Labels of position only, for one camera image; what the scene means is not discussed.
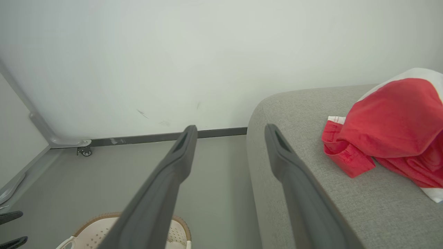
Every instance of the red garment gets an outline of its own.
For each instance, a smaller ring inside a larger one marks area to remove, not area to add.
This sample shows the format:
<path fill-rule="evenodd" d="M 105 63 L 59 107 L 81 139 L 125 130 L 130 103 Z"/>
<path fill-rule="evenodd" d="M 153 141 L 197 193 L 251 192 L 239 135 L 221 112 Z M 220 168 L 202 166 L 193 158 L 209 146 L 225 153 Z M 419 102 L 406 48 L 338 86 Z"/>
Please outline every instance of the red garment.
<path fill-rule="evenodd" d="M 374 168 L 374 157 L 421 188 L 443 188 L 443 104 L 432 83 L 389 82 L 355 103 L 344 124 L 338 118 L 326 123 L 324 152 L 349 177 Z"/>

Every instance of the dark gray baseboard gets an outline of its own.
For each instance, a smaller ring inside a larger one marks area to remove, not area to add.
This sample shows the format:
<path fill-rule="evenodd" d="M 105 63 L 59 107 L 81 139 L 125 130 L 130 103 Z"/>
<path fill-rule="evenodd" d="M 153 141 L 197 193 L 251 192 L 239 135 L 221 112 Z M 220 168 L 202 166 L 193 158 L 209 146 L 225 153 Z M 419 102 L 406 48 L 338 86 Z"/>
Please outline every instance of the dark gray baseboard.
<path fill-rule="evenodd" d="M 239 128 L 229 128 L 229 129 L 198 131 L 198 138 L 246 135 L 247 129 L 248 129 L 247 127 L 239 127 Z M 146 135 L 146 136 L 127 136 L 127 137 L 117 137 L 117 138 L 93 139 L 91 147 L 171 141 L 171 140 L 177 140 L 180 134 L 181 132 Z"/>

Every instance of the gray floor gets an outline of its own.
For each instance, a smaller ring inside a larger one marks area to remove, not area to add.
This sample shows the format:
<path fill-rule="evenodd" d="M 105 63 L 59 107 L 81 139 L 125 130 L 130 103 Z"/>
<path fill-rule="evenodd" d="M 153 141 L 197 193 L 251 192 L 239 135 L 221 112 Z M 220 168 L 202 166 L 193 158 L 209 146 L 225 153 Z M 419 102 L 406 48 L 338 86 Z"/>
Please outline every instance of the gray floor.
<path fill-rule="evenodd" d="M 198 139 L 175 207 L 194 249 L 261 248 L 245 139 Z M 24 216 L 0 226 L 0 241 L 28 236 L 23 249 L 55 248 L 90 218 L 123 210 L 173 143 L 96 147 L 90 157 L 65 149 L 12 207 Z"/>

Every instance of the white panel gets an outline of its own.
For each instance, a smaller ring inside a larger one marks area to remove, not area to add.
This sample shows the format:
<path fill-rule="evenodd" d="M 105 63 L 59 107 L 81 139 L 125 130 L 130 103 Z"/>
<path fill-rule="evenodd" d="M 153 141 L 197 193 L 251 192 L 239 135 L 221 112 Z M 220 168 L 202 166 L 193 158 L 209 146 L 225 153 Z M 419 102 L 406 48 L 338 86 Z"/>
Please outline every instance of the white panel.
<path fill-rule="evenodd" d="M 247 126 L 273 93 L 443 71 L 441 0 L 6 0 L 0 58 L 61 136 Z"/>
<path fill-rule="evenodd" d="M 0 189 L 48 146 L 28 116 L 0 74 Z"/>

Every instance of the gray sofa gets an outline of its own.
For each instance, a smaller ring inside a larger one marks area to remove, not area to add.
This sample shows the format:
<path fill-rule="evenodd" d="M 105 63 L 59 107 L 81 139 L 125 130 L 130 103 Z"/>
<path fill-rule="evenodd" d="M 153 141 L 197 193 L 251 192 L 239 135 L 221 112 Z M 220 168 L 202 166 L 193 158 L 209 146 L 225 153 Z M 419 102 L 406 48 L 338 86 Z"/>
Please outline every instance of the gray sofa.
<path fill-rule="evenodd" d="M 367 249 L 443 248 L 443 204 L 380 165 L 351 179 L 323 153 L 327 117 L 346 116 L 374 86 L 280 93 L 256 107 L 248 125 L 247 151 L 264 249 L 295 248 L 283 189 L 269 165 L 267 123 L 280 128 Z"/>

